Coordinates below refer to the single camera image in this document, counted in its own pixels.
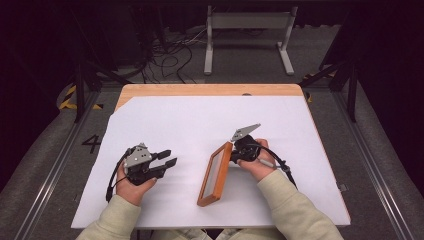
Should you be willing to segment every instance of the forearm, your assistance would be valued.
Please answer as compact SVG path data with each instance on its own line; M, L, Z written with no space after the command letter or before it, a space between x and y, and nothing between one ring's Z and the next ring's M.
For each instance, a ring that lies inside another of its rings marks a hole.
M332 221L276 170L258 183L276 227L287 239L342 239Z
M114 195L100 218L90 224L77 239L130 239L141 208Z

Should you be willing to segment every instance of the number 4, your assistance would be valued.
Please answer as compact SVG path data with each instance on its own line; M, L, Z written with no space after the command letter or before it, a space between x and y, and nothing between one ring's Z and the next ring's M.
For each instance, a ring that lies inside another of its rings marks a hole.
M94 134L91 138L85 140L82 145L88 145L91 146L91 151L90 154L93 154L94 149L96 148L97 145L100 145L102 142L97 142L97 140L99 140L99 136L97 136L96 134Z

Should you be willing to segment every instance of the gray floor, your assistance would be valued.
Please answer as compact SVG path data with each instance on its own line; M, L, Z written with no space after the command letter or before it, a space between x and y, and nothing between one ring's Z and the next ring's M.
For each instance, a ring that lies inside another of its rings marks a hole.
M278 31L264 31L253 37L243 32L224 32L217 34L215 40L213 74L203 75L205 45L191 46L193 58L181 71L187 83L296 83L308 73L317 71L338 27L294 29L288 47L295 75L284 73L275 42L280 37ZM175 55L179 64L164 69L173 73L164 78L161 69L151 65L146 70L152 82L181 83L175 71L190 56L188 50ZM143 82L140 75L131 79ZM326 81L305 89L312 95L309 107L318 132L326 149L331 166L339 184L347 186L342 195L352 218L352 225L341 228L345 239L412 239L406 234L401 237L393 227L388 209L382 204L378 184L370 177L364 154L354 134L352 125L340 110L341 95L326 88ZM71 229L70 225L78 207L79 197L93 166L98 147L90 153L91 146L82 143L92 137L99 140L113 113L120 88L115 83L105 83L96 103L104 104L102 110L91 110L84 125L71 147L70 155L49 201L35 218L29 239L74 239L81 230ZM394 152L390 141L359 88L357 99L357 124L390 194L397 204L411 235L424 239L424 200L405 173ZM28 211L37 197L39 189L56 161L67 136L72 131L75 110L61 110L60 115L46 128L39 139L22 159L18 169L0 194L0 239L13 239ZM141 239L148 239L143 232Z

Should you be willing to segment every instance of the black cable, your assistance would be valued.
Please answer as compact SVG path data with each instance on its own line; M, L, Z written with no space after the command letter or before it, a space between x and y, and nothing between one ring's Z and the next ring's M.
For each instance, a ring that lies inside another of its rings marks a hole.
M171 64L171 65L164 65L165 61L169 58L174 58L176 62L174 64ZM156 60L153 60L152 64L157 66L157 67L175 67L178 64L178 58L176 58L175 56L168 56L168 57L166 57L162 60L161 65L156 63Z
M192 77L190 77L189 75L185 74L185 73L181 73L182 75L186 76L187 78L189 78L191 81L193 81L193 83L197 84L196 81L194 81L194 79Z
M113 188L116 186L116 184L118 184L118 183L120 183L122 180L124 180L124 179L127 179L128 177L127 176L125 176L125 177L123 177L123 178L121 178L121 179L119 179L118 181L116 181L116 183L115 184L113 184Z
M184 79L180 76L180 71L181 71L181 69L183 69L184 67L185 67L185 65L187 65L190 61L191 61L191 59L193 58L193 53L191 52L191 49L189 48L189 47L187 47L187 46L185 46L184 45L184 47L185 48L187 48L188 49L188 51L190 52L190 57L189 57L189 59L180 67L180 68L178 68L178 70L177 70L177 76L178 76L178 78L183 82L183 83L186 83L185 81L184 81Z
M151 82L151 83L153 83L153 82L150 80L150 77L149 77L149 75L147 74L146 69L144 69L144 70L143 70L143 72L144 72L144 76L146 77L146 80L147 80L147 81L149 81L149 82Z
M176 60L176 62L175 62L175 64L165 66L165 65L164 65L164 64L165 64L165 61L166 61L167 59L169 59L169 58L174 58L174 59ZM165 74L164 74L163 70L164 70L164 68L166 68L166 67L175 67L175 66L177 66L178 62L179 62L179 61L178 61L178 58L176 58L175 56L168 56L168 57L166 57L166 58L162 59L162 63L161 63L161 65L160 65L161 72L162 72L162 77L163 77L163 78L166 78L166 77L168 77L168 76L172 75L172 73L170 73L170 74L167 74L167 75L165 76Z
M264 147L259 144L246 144L246 146L252 146L252 147L259 147L261 149L264 149L267 151L275 160L277 160L278 164L280 164L281 170L286 173L287 177L289 178L290 182L293 183L293 185L297 188L296 183L294 181L293 176L291 175L290 167L286 165L286 160L281 160L280 157L278 157L277 154L275 154L271 149Z
M153 80L156 81L155 83L160 83L160 81L157 80L156 77L155 77L155 73L153 72L152 67L150 66L150 62L148 64L148 66L149 66L150 72L152 72L152 78L153 78Z
M143 83L146 84L146 76L144 76L144 72L141 71L141 76L143 77Z
M171 54L171 55L177 54L178 52L183 50L185 47L186 46L182 43L176 43L174 49L172 51L169 51L169 54Z
M122 155L122 157L121 157L121 159L119 159L119 161L118 161L118 163L116 163L116 167L115 167L115 169L113 170L113 173L112 173L112 176L110 177L110 180L109 180L109 186L107 187L107 190L106 190L106 201L107 202L109 202L110 201L110 199L112 199L112 194L113 194L113 188L115 187L115 185L116 185L116 183L112 186L112 182L113 182L113 179L115 178L115 174L118 172L118 168L119 168L119 166L121 165L121 163L122 163L122 161L128 156L128 155L130 155L131 154L131 149L130 148L128 148L127 149L127 151L125 151L125 153L124 153L124 155Z

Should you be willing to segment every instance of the white board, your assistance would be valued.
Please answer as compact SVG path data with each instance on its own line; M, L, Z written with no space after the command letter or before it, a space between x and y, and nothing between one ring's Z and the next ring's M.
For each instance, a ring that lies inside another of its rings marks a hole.
M107 205L106 188L116 162L140 142L150 152L170 149L178 160L145 194L137 228L273 226L256 181L233 163L221 200L207 207L196 204L210 155L236 129L256 123L261 126L252 137L267 139L270 149L287 160L299 191L336 225L349 225L302 96L161 96L134 97L111 116L72 228L85 228L98 219Z

